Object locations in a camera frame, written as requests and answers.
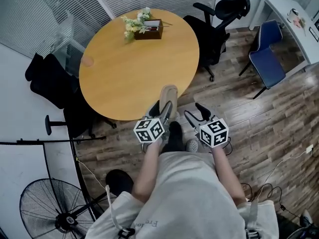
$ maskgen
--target white t-shirt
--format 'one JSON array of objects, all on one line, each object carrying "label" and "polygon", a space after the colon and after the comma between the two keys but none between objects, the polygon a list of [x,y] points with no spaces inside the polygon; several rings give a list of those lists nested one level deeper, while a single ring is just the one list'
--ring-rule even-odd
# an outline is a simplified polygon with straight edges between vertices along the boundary
[{"label": "white t-shirt", "polygon": [[[191,152],[159,156],[156,185],[145,204],[127,192],[112,204],[118,223],[134,228],[136,239],[245,239],[250,205],[235,206],[218,180],[212,154]],[[263,239],[279,238],[272,201],[258,204],[257,231]],[[86,239],[117,239],[118,232],[107,209]]]}]

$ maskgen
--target fan grille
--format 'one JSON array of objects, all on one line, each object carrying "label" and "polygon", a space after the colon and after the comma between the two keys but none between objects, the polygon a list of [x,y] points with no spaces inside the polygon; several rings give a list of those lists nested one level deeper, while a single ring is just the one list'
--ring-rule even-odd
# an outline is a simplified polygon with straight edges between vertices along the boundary
[{"label": "fan grille", "polygon": [[60,213],[71,214],[85,204],[82,191],[74,185],[55,179],[52,179],[51,185],[49,179],[40,179],[24,189],[20,199],[20,214],[32,238],[80,239],[84,238],[93,224],[88,209],[77,216],[78,224],[71,230],[56,226],[56,218]]}]

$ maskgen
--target power plug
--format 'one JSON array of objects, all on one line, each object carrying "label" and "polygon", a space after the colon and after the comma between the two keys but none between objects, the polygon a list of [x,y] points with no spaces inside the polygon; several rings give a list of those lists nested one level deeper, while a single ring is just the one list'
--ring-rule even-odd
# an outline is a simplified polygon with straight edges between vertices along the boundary
[{"label": "power plug", "polygon": [[307,148],[306,148],[306,154],[308,154],[309,152],[313,151],[314,150],[314,145],[311,144],[309,145]]}]

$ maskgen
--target shirt sleeve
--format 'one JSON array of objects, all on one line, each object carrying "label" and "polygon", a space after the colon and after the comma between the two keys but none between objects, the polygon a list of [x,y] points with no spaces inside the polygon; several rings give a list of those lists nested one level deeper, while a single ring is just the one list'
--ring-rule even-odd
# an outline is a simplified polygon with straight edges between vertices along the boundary
[{"label": "shirt sleeve", "polygon": [[[113,215],[118,223],[129,228],[136,219],[143,203],[134,198],[130,193],[123,191],[112,203]],[[114,226],[111,210],[108,208],[89,228],[86,239],[114,239],[118,238],[119,230]]]},{"label": "shirt sleeve", "polygon": [[[251,203],[243,203],[237,207],[239,214],[245,220],[245,224],[249,221],[250,206]],[[267,200],[258,204],[256,231],[264,239],[279,238],[279,228],[273,201]]]}]

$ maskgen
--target black and white fiducial cube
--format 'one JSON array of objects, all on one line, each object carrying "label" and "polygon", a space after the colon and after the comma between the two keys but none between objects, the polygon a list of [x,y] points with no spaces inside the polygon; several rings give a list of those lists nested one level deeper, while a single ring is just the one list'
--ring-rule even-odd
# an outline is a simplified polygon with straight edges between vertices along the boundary
[{"label": "black and white fiducial cube", "polygon": [[164,128],[160,119],[139,120],[134,127],[134,133],[141,143],[155,142],[164,133]]},{"label": "black and white fiducial cube", "polygon": [[213,148],[227,142],[228,132],[229,129],[224,119],[219,119],[202,125],[199,137],[201,141]]}]

